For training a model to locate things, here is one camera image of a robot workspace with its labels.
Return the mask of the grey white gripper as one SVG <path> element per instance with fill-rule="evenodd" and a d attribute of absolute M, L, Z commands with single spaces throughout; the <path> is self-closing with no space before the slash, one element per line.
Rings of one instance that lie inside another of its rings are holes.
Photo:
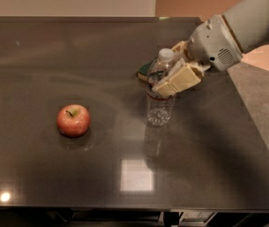
<path fill-rule="evenodd" d="M 224 71 L 242 59 L 242 52 L 222 15 L 214 15 L 197 26 L 188 41 L 179 42 L 171 50 L 176 64 L 152 87 L 161 97 L 174 96 L 197 85 L 210 66 Z"/>

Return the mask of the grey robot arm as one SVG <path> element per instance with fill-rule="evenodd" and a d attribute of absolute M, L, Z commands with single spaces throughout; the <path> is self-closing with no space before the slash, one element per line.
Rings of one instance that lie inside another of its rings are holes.
<path fill-rule="evenodd" d="M 200 83 L 210 68 L 224 71 L 269 42 L 269 0 L 242 0 L 199 26 L 179 44 L 176 63 L 152 91 L 173 96 Z"/>

